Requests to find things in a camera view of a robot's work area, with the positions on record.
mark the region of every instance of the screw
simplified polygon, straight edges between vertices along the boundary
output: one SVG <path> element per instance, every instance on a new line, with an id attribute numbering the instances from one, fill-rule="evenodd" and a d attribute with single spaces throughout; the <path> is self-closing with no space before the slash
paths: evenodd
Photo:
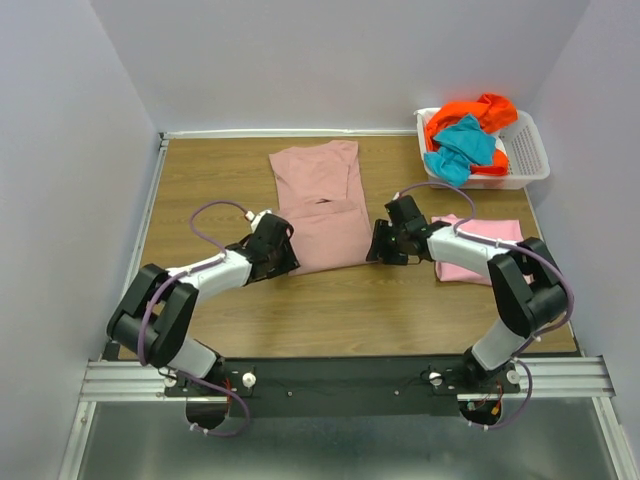
<path id="1" fill-rule="evenodd" d="M 429 374 L 429 382 L 431 382 L 431 385 L 433 385 L 434 387 L 442 385 L 442 375 L 440 375 L 438 372 L 431 372 Z"/>
<path id="2" fill-rule="evenodd" d="M 520 383 L 520 374 L 515 370 L 509 370 L 507 372 L 507 381 L 513 385 L 518 385 Z"/>

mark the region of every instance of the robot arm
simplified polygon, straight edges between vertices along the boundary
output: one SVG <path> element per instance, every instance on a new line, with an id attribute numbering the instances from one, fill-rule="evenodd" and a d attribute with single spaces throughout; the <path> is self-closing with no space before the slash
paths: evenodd
<path id="1" fill-rule="evenodd" d="M 222 357 L 187 335 L 194 308 L 225 290 L 299 266 L 289 241 L 293 227 L 286 220 L 266 210 L 255 217 L 251 229 L 253 233 L 227 246 L 226 252 L 201 262 L 167 270 L 154 264 L 143 267 L 111 317 L 108 336 L 135 352 L 152 295 L 170 277 L 178 277 L 160 297 L 158 308 L 162 310 L 151 315 L 144 336 L 145 358 L 156 368 L 170 367 L 212 383 L 218 381 L 221 369 L 216 366 L 221 366 Z M 215 266 L 198 270 L 210 264 Z"/>
<path id="2" fill-rule="evenodd" d="M 411 196 L 399 197 L 385 207 L 391 221 L 376 221 L 368 261 L 407 265 L 409 256 L 414 255 L 491 278 L 500 318 L 465 352 L 467 383 L 477 385 L 492 378 L 531 335 L 566 310 L 567 295 L 556 275 L 531 257 L 502 247 L 518 245 L 555 266 L 541 240 L 529 238 L 516 244 L 476 237 L 485 244 L 464 238 L 446 222 L 428 224 Z M 531 276 L 532 281 L 528 283 L 525 276 Z"/>

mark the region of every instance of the orange cloth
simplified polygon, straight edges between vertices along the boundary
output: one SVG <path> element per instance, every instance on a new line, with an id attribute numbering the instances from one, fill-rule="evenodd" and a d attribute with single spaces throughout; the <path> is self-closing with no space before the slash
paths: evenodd
<path id="1" fill-rule="evenodd" d="M 424 127 L 424 138 L 427 150 L 436 152 L 437 142 L 433 137 L 441 130 L 455 125 L 462 117 L 471 113 L 478 119 L 480 127 L 486 133 L 494 133 L 518 119 L 518 111 L 511 101 L 495 93 L 483 93 L 476 102 L 451 102 L 438 110 L 429 123 Z M 493 155 L 493 165 L 472 165 L 471 173 L 479 175 L 506 175 L 509 160 L 507 156 L 496 149 Z"/>

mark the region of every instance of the teal cloth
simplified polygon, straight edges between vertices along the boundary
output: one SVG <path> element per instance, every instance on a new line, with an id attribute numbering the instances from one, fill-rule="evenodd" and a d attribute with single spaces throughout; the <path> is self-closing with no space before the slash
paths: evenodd
<path id="1" fill-rule="evenodd" d="M 478 119 L 472 114 L 465 115 L 433 139 L 440 148 L 437 152 L 425 153 L 424 162 L 433 173 L 454 187 L 469 179 L 472 163 L 493 163 L 496 139 L 482 131 Z"/>

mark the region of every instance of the metal frame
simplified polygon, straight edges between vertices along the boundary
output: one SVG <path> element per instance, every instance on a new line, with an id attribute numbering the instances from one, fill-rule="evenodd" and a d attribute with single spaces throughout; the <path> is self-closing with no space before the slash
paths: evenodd
<path id="1" fill-rule="evenodd" d="M 335 136 L 335 135 L 410 135 L 409 131 L 369 130 L 224 130 L 212 132 L 173 132 L 163 134 L 158 152 L 158 161 L 136 238 L 135 248 L 129 263 L 123 293 L 135 276 L 149 229 L 151 213 L 158 191 L 158 184 L 171 138 L 222 138 L 255 136 Z M 522 360 L 533 374 L 534 398 L 589 397 L 602 428 L 610 457 L 619 479 L 640 479 L 624 431 L 616 418 L 611 397 L 615 391 L 611 384 L 604 360 L 599 357 L 541 357 L 525 356 Z M 527 378 L 521 367 L 520 386 L 526 391 Z M 113 402 L 225 402 L 225 397 L 168 398 L 164 395 L 164 378 L 151 367 L 142 367 L 137 362 L 89 362 L 80 393 L 76 416 L 58 476 L 59 480 L 76 480 L 80 473 L 82 458 L 89 441 L 91 425 L 98 403 Z M 524 393 L 511 394 L 513 398 Z M 476 395 L 459 395 L 459 400 L 477 398 Z"/>

